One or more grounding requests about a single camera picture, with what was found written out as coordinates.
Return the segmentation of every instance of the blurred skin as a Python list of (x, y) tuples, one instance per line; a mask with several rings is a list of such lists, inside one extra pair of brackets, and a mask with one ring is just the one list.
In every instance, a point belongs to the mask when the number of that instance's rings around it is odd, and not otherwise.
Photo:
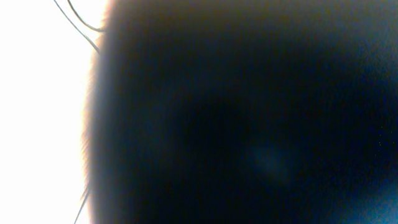
[(387, 1), (113, 4), (91, 115), (95, 223), (344, 223), (395, 186)]

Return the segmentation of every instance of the bright white light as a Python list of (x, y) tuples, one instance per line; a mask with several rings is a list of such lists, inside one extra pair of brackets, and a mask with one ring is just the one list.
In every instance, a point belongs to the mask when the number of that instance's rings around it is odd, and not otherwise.
[[(99, 27), (105, 1), (73, 2)], [(0, 223), (71, 224), (84, 189), (81, 112), (93, 49), (53, 1), (7, 1), (0, 20)], [(79, 223), (89, 223), (87, 211)]]

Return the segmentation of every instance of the overexposed area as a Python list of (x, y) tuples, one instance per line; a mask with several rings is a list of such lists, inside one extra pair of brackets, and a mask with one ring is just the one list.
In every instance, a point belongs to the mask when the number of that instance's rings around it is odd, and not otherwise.
[[(57, 0), (91, 39), (67, 0)], [(72, 0), (101, 27), (106, 0)], [(84, 190), (82, 109), (92, 46), (53, 0), (0, 4), (0, 223), (72, 224)], [(89, 223), (87, 209), (78, 221)]]

